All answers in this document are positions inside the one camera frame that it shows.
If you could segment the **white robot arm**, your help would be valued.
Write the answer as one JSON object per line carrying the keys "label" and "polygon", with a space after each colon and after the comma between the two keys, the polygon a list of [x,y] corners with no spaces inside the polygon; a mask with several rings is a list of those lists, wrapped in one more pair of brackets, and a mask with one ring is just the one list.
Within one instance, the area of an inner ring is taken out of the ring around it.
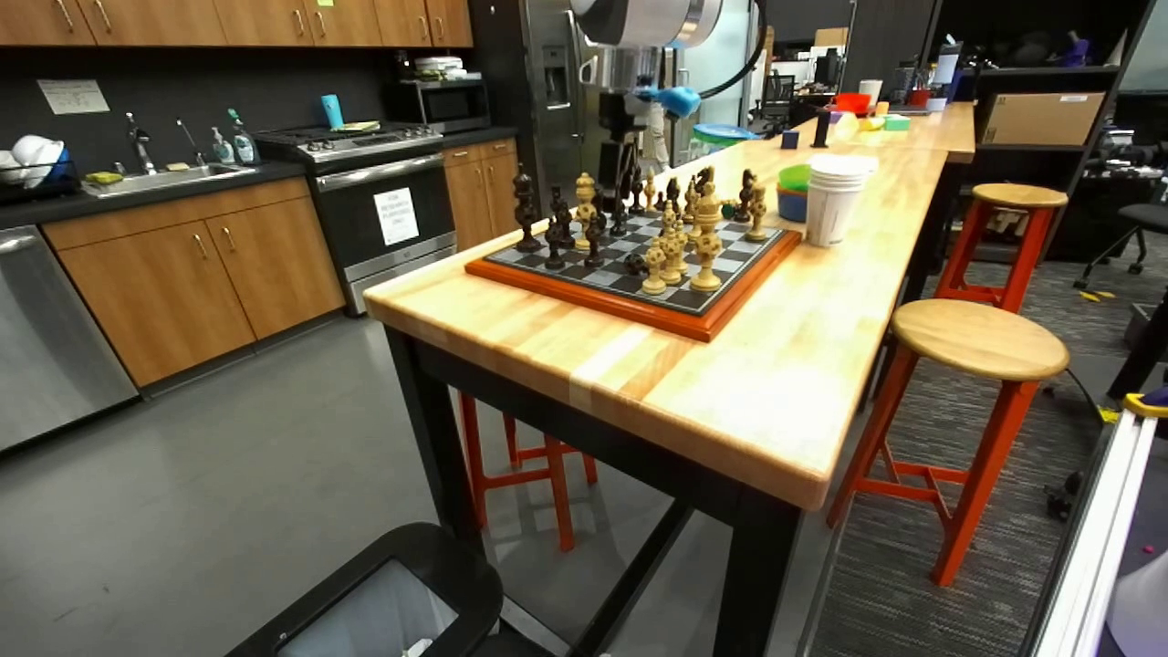
{"label": "white robot arm", "polygon": [[579,38],[615,63],[607,93],[655,103],[673,122],[692,117],[703,100],[742,84],[766,47],[766,33],[755,33],[747,58],[725,82],[681,88],[664,82],[659,63],[681,47],[702,47],[722,18],[722,0],[565,0],[565,9]]}

